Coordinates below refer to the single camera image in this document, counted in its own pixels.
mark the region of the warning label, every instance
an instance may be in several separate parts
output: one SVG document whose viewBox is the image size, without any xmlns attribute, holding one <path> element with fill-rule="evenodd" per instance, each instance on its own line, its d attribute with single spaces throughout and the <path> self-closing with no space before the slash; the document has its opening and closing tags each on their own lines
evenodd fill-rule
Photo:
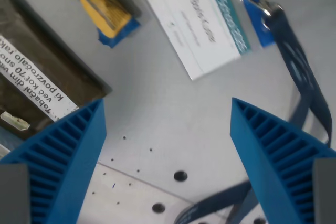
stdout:
<svg viewBox="0 0 336 224">
<path fill-rule="evenodd" d="M 0 73 L 54 121 L 78 109 L 29 59 L 1 35 Z"/>
</svg>

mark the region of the dark brown package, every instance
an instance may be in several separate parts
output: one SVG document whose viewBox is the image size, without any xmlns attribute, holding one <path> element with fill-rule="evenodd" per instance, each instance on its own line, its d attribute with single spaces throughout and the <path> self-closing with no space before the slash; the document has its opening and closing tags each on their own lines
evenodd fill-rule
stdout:
<svg viewBox="0 0 336 224">
<path fill-rule="evenodd" d="M 0 73 L 0 126 L 22 139 L 106 94 L 11 0 L 0 0 Z"/>
</svg>

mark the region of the white card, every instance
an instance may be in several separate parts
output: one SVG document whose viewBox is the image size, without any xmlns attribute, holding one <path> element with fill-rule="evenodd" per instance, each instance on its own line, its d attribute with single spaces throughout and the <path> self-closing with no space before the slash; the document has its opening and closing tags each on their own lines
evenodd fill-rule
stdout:
<svg viewBox="0 0 336 224">
<path fill-rule="evenodd" d="M 249 51 L 231 0 L 148 1 L 192 80 Z"/>
</svg>

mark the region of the white sticker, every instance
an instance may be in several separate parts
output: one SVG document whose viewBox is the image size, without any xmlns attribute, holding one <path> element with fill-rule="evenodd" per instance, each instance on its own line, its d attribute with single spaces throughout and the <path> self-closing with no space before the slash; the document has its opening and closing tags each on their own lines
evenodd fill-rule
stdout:
<svg viewBox="0 0 336 224">
<path fill-rule="evenodd" d="M 48 77 L 1 35 L 0 73 L 53 121 L 78 109 Z"/>
<path fill-rule="evenodd" d="M 148 1 L 192 80 L 248 51 L 230 0 Z"/>
</svg>

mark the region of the blue tape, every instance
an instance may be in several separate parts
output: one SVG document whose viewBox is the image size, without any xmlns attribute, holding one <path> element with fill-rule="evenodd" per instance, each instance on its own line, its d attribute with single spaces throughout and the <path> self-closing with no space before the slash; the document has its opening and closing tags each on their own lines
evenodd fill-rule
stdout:
<svg viewBox="0 0 336 224">
<path fill-rule="evenodd" d="M 248 0 L 244 0 L 244 5 L 259 38 L 260 44 L 263 47 L 274 44 L 272 34 L 262 23 L 262 18 L 264 17 L 265 13 L 250 3 Z"/>
</svg>

